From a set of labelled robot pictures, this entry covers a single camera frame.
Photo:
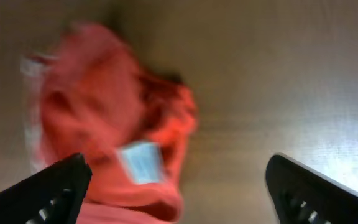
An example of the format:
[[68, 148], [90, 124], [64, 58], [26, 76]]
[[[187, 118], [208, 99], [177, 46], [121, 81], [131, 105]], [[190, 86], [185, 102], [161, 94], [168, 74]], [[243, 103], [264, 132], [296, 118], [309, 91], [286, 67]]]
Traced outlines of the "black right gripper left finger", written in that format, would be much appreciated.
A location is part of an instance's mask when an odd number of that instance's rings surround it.
[[75, 224], [92, 176], [72, 154], [0, 192], [0, 223]]

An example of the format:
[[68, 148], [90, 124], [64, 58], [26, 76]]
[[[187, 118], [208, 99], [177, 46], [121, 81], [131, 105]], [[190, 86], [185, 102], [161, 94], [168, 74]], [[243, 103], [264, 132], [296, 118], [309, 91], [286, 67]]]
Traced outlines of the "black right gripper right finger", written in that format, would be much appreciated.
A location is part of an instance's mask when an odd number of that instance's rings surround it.
[[358, 223], [358, 192], [285, 154], [269, 159], [265, 183], [280, 223]]

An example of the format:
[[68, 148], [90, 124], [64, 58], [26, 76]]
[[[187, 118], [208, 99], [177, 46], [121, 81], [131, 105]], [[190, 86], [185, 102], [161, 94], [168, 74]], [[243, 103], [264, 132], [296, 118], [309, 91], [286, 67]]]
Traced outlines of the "red t-shirt with white print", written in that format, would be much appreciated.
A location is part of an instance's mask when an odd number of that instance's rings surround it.
[[176, 77], [143, 67], [113, 31], [82, 23], [21, 60], [34, 172], [80, 153], [92, 177], [78, 223], [176, 223], [197, 108]]

